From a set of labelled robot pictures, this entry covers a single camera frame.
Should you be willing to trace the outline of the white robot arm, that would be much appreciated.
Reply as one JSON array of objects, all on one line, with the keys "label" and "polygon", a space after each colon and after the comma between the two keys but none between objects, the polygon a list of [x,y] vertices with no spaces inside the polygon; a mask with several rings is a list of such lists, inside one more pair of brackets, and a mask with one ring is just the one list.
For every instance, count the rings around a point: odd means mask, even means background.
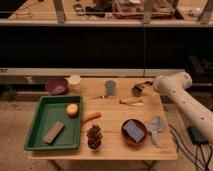
[{"label": "white robot arm", "polygon": [[192,78],[187,72],[160,75],[153,80],[153,89],[167,96],[213,144],[213,113],[186,92],[191,85]]}]

